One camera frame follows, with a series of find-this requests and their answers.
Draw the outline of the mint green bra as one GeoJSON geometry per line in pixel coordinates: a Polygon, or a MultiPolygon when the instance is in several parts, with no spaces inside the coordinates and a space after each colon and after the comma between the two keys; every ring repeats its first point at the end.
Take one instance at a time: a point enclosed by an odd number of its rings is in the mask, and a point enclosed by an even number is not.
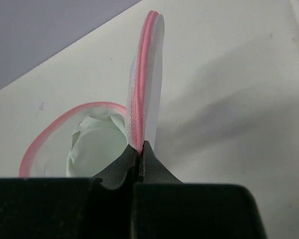
{"type": "Polygon", "coordinates": [[[121,115],[86,117],[75,127],[67,156],[67,177],[91,177],[114,162],[127,147],[121,115]]]}

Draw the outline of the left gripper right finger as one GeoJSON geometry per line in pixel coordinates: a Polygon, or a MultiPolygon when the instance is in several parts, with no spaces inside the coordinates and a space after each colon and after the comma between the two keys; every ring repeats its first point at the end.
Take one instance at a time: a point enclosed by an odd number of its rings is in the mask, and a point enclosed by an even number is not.
{"type": "Polygon", "coordinates": [[[185,184],[170,172],[145,141],[143,181],[134,185],[134,239],[265,239],[267,234],[250,191],[235,184],[185,184]]]}

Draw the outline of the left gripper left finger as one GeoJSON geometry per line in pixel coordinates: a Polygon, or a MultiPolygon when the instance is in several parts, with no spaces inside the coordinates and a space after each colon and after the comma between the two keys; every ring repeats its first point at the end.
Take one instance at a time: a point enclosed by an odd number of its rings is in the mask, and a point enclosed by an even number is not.
{"type": "Polygon", "coordinates": [[[139,164],[127,146],[84,178],[0,178],[0,239],[129,239],[139,164]]]}

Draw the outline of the pink mesh laundry bag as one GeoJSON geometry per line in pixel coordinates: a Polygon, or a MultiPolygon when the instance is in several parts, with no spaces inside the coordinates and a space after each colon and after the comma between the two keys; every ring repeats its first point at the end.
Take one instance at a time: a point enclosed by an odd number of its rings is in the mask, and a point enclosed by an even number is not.
{"type": "Polygon", "coordinates": [[[136,56],[130,68],[127,102],[91,102],[65,112],[30,144],[19,167],[19,176],[67,177],[67,156],[72,134],[86,117],[121,115],[127,146],[137,152],[143,143],[155,143],[162,84],[164,18],[150,11],[142,27],[136,56]]]}

